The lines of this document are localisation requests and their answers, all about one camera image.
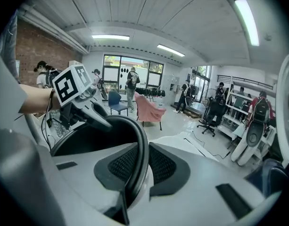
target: shelf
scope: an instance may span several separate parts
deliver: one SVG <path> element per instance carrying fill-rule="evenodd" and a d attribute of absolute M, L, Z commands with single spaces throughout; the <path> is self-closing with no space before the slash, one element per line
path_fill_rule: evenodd
<path fill-rule="evenodd" d="M 232 121 L 232 122 L 234 122 L 234 123 L 236 123 L 236 124 L 238 124 L 238 125 L 241 125 L 241 124 L 242 124 L 242 122 L 240 122 L 239 120 L 233 118 L 232 116 L 230 116 L 230 115 L 228 115 L 228 114 L 225 114 L 223 117 L 227 118 L 228 120 L 230 120 L 230 121 Z"/>
<path fill-rule="evenodd" d="M 247 112 L 242 111 L 241 109 L 238 109 L 238 108 L 236 108 L 236 107 L 234 107 L 234 106 L 232 106 L 232 105 L 227 105 L 227 106 L 228 106 L 229 108 L 232 108 L 233 110 L 236 110 L 236 111 L 242 112 L 242 113 L 245 114 L 245 115 L 248 115 Z"/>
<path fill-rule="evenodd" d="M 242 96 L 242 95 L 239 95 L 239 94 L 237 94 L 237 93 L 233 93 L 233 92 L 231 92 L 230 94 L 231 94 L 231 95 L 234 95 L 234 96 L 237 96 L 237 97 L 244 98 L 244 99 L 246 99 L 246 100 L 253 101 L 252 98 L 249 98 L 249 97 L 247 97 L 247 96 Z"/>
<path fill-rule="evenodd" d="M 224 133 L 224 134 L 228 135 L 229 137 L 231 137 L 232 140 L 234 140 L 237 137 L 236 135 L 234 135 L 232 133 L 232 130 L 229 130 L 227 127 L 225 127 L 223 125 L 222 126 L 218 126 L 217 129 L 219 131 L 221 131 L 222 133 Z"/>

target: backpack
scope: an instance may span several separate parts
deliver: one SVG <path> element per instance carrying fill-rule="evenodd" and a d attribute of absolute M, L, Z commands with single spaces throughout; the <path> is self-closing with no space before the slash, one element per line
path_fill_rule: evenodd
<path fill-rule="evenodd" d="M 267 122 L 269 120 L 269 104 L 265 98 L 260 98 L 253 111 L 253 120 Z"/>
<path fill-rule="evenodd" d="M 98 84 L 97 84 L 97 88 L 98 89 L 104 89 L 104 83 L 105 81 L 103 80 L 103 78 L 100 78 L 99 81 L 98 81 Z"/>
<path fill-rule="evenodd" d="M 41 72 L 40 74 L 46 74 L 46 85 L 45 87 L 53 88 L 52 81 L 56 76 L 58 76 L 61 73 L 60 70 L 49 70 L 48 72 Z"/>

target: ceiling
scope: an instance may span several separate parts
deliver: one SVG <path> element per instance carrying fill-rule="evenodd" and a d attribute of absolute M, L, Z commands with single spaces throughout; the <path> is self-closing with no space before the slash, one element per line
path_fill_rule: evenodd
<path fill-rule="evenodd" d="M 88 51 L 108 48 L 143 53 L 184 67 L 240 65 L 277 73 L 289 53 L 286 28 L 267 0 L 247 1 L 256 21 L 259 47 L 248 44 L 234 0 L 27 0 L 26 4 Z M 129 35 L 130 40 L 91 37 L 104 33 Z M 161 50 L 158 44 L 185 57 Z"/>

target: pink chair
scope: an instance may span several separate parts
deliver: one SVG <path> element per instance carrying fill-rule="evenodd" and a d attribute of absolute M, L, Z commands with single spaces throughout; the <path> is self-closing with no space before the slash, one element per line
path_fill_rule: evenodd
<path fill-rule="evenodd" d="M 135 92 L 135 100 L 137 103 L 137 115 L 140 121 L 142 121 L 142 126 L 144 127 L 144 122 L 159 122 L 160 130 L 161 127 L 161 117 L 164 115 L 166 109 L 157 108 L 154 103 L 149 102 L 144 95 L 139 95 Z"/>

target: cable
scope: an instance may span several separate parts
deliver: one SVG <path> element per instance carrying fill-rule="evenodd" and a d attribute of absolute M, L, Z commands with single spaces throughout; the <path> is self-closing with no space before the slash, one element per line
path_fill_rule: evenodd
<path fill-rule="evenodd" d="M 209 152 L 210 153 L 210 152 Z M 226 156 L 228 156 L 229 154 L 231 153 L 231 151 L 229 151 L 227 154 L 226 154 Z M 211 153 L 210 153 L 211 154 Z M 212 154 L 213 155 L 213 154 Z M 221 157 L 221 155 L 219 155 L 219 154 L 216 154 L 216 155 L 213 155 L 213 156 L 219 156 L 219 157 Z M 224 157 L 221 157 L 223 160 L 226 158 L 226 156 L 224 156 Z"/>
<path fill-rule="evenodd" d="M 50 110 L 50 105 L 51 105 L 51 108 L 52 108 L 52 96 L 53 96 L 53 92 L 54 92 L 54 89 L 52 89 L 51 93 L 50 93 L 50 96 L 49 96 L 49 102 L 48 102 L 48 106 L 47 106 L 47 109 L 46 109 L 46 114 L 44 115 L 43 117 L 43 120 L 41 121 L 41 132 L 42 132 L 42 135 L 43 137 L 45 138 L 48 146 L 49 146 L 49 149 L 51 150 L 51 144 L 50 144 L 50 141 L 49 141 L 49 138 L 48 138 L 48 133 L 47 133 L 47 114 Z M 43 130 L 42 130 L 42 124 L 43 122 L 45 121 L 45 134 L 46 134 L 46 137 L 44 136 L 44 133 L 43 133 Z"/>
<path fill-rule="evenodd" d="M 194 131 L 192 131 L 192 133 L 193 133 L 193 135 L 195 136 L 195 138 L 198 140 L 198 141 L 200 141 L 200 142 L 202 142 L 203 143 L 203 148 L 204 148 L 204 146 L 205 146 L 205 142 L 204 141 L 201 141 L 201 140 L 199 140 L 197 137 L 196 137 L 196 134 L 195 134 L 195 132 Z M 210 151 L 208 151 L 210 154 L 212 154 L 213 156 L 219 156 L 219 157 L 221 157 L 223 160 L 231 153 L 231 151 L 232 151 L 232 149 L 226 154 L 226 156 L 224 156 L 224 157 L 222 157 L 221 155 L 219 155 L 219 154 L 215 154 L 215 155 L 213 155 Z"/>
<path fill-rule="evenodd" d="M 194 131 L 192 131 L 192 133 L 193 133 L 193 135 L 195 136 L 195 138 L 198 140 L 198 141 L 200 141 L 200 142 L 202 142 L 203 143 L 203 148 L 204 148 L 204 146 L 205 146 L 205 142 L 204 141 L 201 141 L 201 140 L 199 140 L 197 137 L 196 137 L 196 134 L 195 134 L 195 132 Z"/>

